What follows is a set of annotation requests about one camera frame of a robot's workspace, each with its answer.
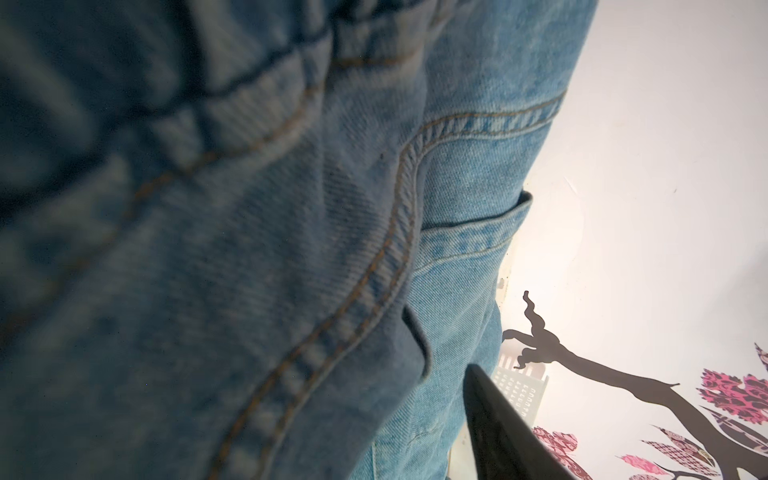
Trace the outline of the blue denim long pants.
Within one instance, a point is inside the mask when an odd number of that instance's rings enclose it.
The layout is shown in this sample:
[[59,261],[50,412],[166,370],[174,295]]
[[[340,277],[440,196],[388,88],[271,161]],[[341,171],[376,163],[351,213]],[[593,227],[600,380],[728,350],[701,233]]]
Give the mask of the blue denim long pants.
[[1,475],[443,479],[593,1],[5,1]]

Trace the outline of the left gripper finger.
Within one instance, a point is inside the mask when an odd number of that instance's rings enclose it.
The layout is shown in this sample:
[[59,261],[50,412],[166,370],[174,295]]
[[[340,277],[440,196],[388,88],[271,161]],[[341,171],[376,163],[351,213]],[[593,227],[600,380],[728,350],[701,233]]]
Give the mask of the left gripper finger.
[[465,370],[463,402],[479,479],[572,478],[476,364]]

